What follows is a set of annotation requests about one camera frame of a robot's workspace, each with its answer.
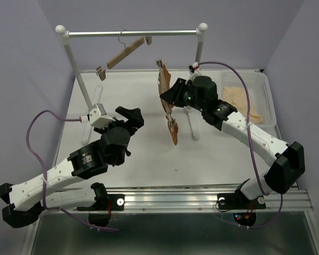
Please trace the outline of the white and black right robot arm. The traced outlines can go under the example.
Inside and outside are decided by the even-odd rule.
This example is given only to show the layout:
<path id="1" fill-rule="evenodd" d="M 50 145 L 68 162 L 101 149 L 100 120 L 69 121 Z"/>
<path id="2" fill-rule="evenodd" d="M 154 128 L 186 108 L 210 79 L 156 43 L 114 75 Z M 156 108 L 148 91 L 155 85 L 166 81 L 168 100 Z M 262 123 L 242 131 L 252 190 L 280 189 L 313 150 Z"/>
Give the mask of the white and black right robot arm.
<path id="1" fill-rule="evenodd" d="M 190 106 L 200 111 L 208 124 L 248 146 L 269 166 L 257 179 L 248 179 L 234 193 L 225 194 L 221 204 L 224 210 L 246 207 L 272 191 L 285 194 L 304 174 L 303 146 L 296 141 L 288 144 L 247 122 L 234 106 L 219 99 L 216 83 L 210 77 L 198 76 L 188 81 L 178 78 L 160 98 L 176 107 Z"/>

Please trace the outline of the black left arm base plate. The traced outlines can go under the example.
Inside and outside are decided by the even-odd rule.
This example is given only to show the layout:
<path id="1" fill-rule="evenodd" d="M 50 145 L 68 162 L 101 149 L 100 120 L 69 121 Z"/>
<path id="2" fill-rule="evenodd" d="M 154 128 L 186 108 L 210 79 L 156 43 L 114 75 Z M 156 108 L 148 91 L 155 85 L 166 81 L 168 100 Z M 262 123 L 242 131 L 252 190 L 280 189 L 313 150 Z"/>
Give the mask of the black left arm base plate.
<path id="1" fill-rule="evenodd" d="M 90 206 L 81 206 L 77 207 L 78 211 L 123 211 L 125 203 L 125 195 L 118 194 L 109 194 L 107 198 L 94 200 L 94 203 Z"/>

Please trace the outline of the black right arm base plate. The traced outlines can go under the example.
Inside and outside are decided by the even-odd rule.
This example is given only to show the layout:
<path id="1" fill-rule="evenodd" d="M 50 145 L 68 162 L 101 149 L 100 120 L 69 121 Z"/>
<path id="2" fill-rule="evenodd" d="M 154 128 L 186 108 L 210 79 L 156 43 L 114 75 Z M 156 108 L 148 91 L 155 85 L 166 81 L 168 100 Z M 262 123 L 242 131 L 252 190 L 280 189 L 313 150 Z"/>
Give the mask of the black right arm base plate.
<path id="1" fill-rule="evenodd" d="M 217 195 L 217 204 L 220 210 L 247 210 L 265 209 L 265 202 L 260 203 L 258 199 L 249 200 L 242 193 L 219 193 Z"/>

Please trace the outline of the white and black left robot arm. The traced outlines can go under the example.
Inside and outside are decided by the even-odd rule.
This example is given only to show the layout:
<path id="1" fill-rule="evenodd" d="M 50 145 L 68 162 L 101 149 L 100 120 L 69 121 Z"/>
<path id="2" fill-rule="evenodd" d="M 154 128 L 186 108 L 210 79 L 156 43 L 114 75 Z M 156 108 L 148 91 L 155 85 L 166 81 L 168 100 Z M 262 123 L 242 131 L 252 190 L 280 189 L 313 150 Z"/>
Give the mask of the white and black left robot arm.
<path id="1" fill-rule="evenodd" d="M 43 215 L 61 211 L 70 217 L 70 209 L 78 211 L 123 211 L 125 196 L 109 194 L 104 184 L 93 183 L 86 188 L 63 191 L 75 183 L 107 172 L 109 166 L 120 166 L 130 156 L 130 138 L 144 126 L 139 108 L 115 110 L 122 120 L 110 117 L 102 104 L 95 104 L 88 114 L 71 119 L 87 122 L 100 134 L 100 138 L 70 153 L 58 165 L 46 169 L 41 157 L 31 148 L 29 151 L 40 162 L 43 172 L 20 184 L 0 185 L 0 198 L 6 203 L 2 218 L 12 228 L 21 228 L 36 222 Z"/>

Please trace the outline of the brown boxer underwear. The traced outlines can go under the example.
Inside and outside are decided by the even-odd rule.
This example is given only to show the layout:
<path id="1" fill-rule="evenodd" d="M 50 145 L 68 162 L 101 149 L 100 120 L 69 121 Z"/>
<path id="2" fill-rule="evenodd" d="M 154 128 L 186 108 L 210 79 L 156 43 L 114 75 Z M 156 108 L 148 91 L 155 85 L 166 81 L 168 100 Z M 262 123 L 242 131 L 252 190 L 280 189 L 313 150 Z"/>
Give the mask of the brown boxer underwear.
<path id="1" fill-rule="evenodd" d="M 159 75 L 158 75 L 158 92 L 161 95 L 162 93 L 166 92 L 170 89 L 170 79 L 171 75 L 166 69 L 165 66 L 159 68 Z M 178 124 L 176 119 L 172 116 L 172 108 L 173 105 L 168 104 L 164 100 L 160 99 L 162 107 L 165 111 L 165 117 L 167 119 L 167 127 L 171 134 L 172 141 L 176 146 L 178 144 Z"/>

